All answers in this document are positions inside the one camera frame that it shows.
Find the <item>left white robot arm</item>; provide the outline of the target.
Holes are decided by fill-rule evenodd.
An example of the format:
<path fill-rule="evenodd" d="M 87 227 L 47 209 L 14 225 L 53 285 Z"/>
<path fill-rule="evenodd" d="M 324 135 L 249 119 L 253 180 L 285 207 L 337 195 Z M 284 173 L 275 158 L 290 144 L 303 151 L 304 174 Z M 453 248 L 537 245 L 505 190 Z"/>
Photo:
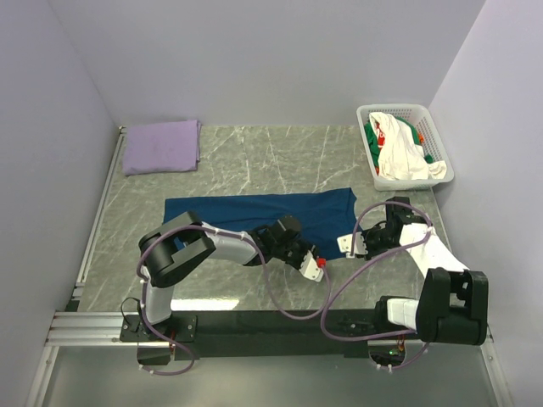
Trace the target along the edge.
<path fill-rule="evenodd" d="M 249 231 L 229 231 L 185 212 L 142 237 L 137 276 L 143 285 L 138 303 L 139 330 L 158 341 L 174 332 L 171 300 L 174 287 L 205 260 L 230 261 L 241 266 L 264 266 L 279 259 L 304 278 L 323 278 L 316 245 L 301 236 L 301 223 L 285 215 L 270 225 Z"/>

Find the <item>blue t shirt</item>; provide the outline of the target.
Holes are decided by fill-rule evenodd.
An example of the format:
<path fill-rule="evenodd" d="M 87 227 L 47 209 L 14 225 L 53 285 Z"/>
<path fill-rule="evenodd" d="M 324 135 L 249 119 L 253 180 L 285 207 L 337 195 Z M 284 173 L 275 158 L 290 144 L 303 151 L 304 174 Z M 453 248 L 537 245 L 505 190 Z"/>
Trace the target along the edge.
<path fill-rule="evenodd" d="M 167 198 L 166 223 L 187 211 L 213 226 L 230 231 L 250 231 L 292 215 L 302 225 L 301 236 L 315 244 L 327 260 L 339 259 L 337 238 L 355 227 L 356 195 L 351 188 L 326 192 Z"/>

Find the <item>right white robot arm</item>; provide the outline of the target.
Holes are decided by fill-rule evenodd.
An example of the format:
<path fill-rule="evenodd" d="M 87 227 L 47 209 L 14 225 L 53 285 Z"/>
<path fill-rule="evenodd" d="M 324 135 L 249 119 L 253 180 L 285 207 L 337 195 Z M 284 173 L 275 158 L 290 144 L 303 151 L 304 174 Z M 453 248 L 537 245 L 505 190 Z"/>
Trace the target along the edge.
<path fill-rule="evenodd" d="M 403 250 L 423 275 L 423 288 L 418 299 L 381 297 L 372 318 L 375 333 L 391 338 L 405 328 L 426 343 L 483 344 L 490 290 L 485 273 L 458 260 L 409 198 L 393 197 L 382 205 L 386 219 L 361 233 L 363 258 L 373 265 Z"/>

